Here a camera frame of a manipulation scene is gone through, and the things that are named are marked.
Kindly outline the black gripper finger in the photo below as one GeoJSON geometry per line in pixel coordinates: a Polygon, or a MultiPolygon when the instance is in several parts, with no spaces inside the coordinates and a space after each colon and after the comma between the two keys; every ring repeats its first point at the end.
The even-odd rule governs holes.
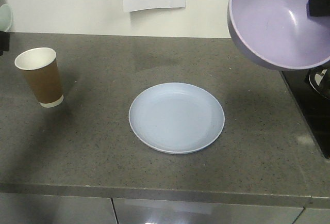
{"type": "Polygon", "coordinates": [[[308,9],[312,17],[329,17],[329,0],[309,0],[308,9]]]}
{"type": "Polygon", "coordinates": [[[0,55],[4,52],[8,52],[10,49],[10,33],[0,31],[0,55]]]}

